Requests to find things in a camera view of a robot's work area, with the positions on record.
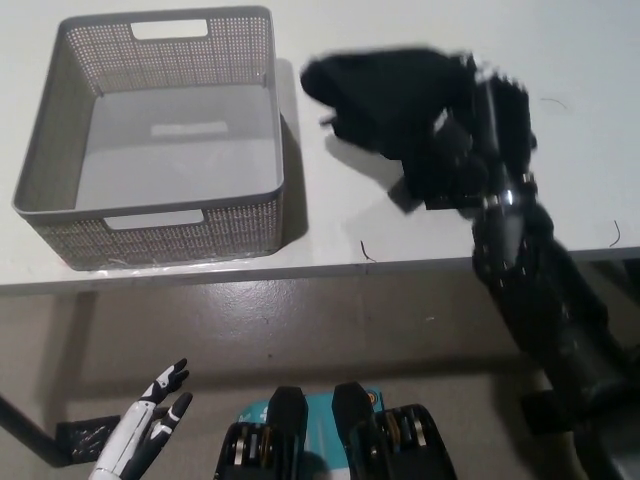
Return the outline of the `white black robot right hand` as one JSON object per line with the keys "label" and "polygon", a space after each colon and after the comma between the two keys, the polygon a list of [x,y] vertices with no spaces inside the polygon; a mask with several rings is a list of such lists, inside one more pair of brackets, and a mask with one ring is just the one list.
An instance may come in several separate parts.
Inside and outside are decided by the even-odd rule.
{"label": "white black robot right hand", "polygon": [[429,135],[434,184],[428,210],[472,210],[537,195],[530,161],[537,148],[529,93],[517,79],[470,52],[464,94],[436,117]]}

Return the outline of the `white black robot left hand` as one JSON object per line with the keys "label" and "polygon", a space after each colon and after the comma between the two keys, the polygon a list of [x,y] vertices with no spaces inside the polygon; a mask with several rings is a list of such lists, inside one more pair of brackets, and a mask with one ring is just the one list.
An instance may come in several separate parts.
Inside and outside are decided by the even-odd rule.
{"label": "white black robot left hand", "polygon": [[160,455],[189,408],[193,394],[182,393],[168,408],[162,403],[189,376],[188,360],[164,370],[130,405],[89,475],[91,479],[140,479]]}

